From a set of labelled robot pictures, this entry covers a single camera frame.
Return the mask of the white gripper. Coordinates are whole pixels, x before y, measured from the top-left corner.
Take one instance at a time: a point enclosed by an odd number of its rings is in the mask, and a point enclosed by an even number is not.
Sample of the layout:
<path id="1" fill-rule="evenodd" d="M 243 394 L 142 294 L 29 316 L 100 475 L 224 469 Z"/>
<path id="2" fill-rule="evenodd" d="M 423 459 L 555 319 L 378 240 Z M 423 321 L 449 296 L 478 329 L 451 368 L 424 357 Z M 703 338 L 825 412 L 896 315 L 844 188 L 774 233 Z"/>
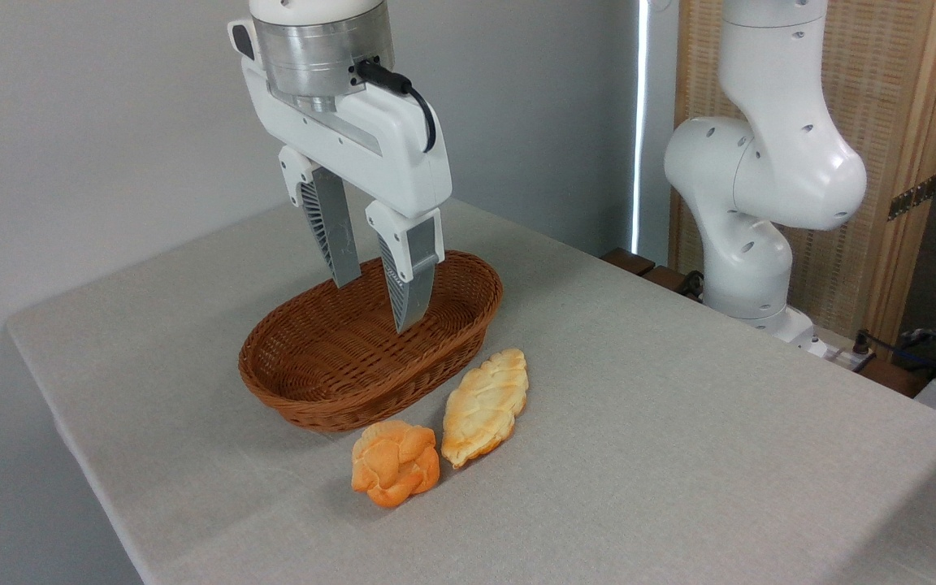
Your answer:
<path id="1" fill-rule="evenodd" d="M 444 260 L 436 207 L 452 195 L 452 174 L 442 131 L 426 152 L 426 122 L 411 97 L 369 84 L 337 97 L 333 112 L 298 110 L 271 95 L 257 64 L 241 66 L 262 125 L 285 144 L 279 163 L 289 199 L 304 211 L 337 288 L 361 276 L 342 179 L 378 200 L 366 216 L 378 233 L 395 330 L 404 333 L 426 315 Z"/>

